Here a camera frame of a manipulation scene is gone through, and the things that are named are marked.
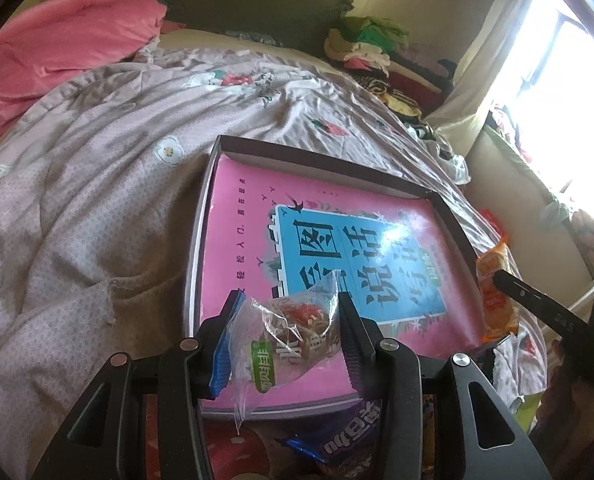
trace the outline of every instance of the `silver bolt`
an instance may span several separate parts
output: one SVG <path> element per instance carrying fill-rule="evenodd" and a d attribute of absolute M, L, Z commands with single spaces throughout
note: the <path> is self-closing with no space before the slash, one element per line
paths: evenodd
<path fill-rule="evenodd" d="M 193 337 L 188 337 L 179 343 L 179 347 L 186 352 L 192 352 L 199 347 L 199 341 Z"/>
<path fill-rule="evenodd" d="M 468 366 L 470 364 L 470 357 L 466 354 L 455 354 L 452 356 L 452 362 L 457 366 Z"/>
<path fill-rule="evenodd" d="M 381 346 L 381 348 L 386 352 L 394 352 L 397 348 L 399 348 L 399 342 L 387 337 L 386 339 L 382 339 L 379 342 L 379 346 Z"/>
<path fill-rule="evenodd" d="M 110 364 L 113 366 L 124 366 L 128 362 L 128 356 L 126 354 L 115 354 L 110 358 Z"/>

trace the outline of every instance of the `pink pillow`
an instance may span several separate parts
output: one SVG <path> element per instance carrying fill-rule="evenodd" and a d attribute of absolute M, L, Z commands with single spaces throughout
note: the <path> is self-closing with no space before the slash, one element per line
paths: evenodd
<path fill-rule="evenodd" d="M 56 86 L 139 50 L 165 14 L 155 0 L 50 0 L 9 20 L 0 31 L 0 135 Z"/>

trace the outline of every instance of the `bed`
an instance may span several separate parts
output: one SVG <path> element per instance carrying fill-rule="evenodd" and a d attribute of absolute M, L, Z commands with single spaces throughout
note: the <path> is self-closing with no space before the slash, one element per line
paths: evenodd
<path fill-rule="evenodd" d="M 320 2 L 311 38 L 325 38 L 344 10 Z M 181 338 L 191 218 L 219 135 L 401 176 L 439 192 L 478 253 L 498 240 L 381 102 L 314 58 L 314 41 L 293 43 L 263 23 L 245 32 L 293 50 L 181 30 L 130 60 L 81 70 L 0 137 L 0 464 L 14 480 L 30 476 L 109 355 L 157 354 Z M 164 140 L 172 158 L 158 155 Z M 507 404 L 545 388 L 546 349 L 528 313 L 494 353 Z"/>

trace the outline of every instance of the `white curtain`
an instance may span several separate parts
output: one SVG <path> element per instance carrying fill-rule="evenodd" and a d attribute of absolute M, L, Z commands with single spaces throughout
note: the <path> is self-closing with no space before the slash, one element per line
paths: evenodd
<path fill-rule="evenodd" d="M 494 0 L 475 41 L 459 61 L 454 90 L 426 120 L 466 156 L 484 126 L 490 90 L 522 27 L 532 0 Z"/>

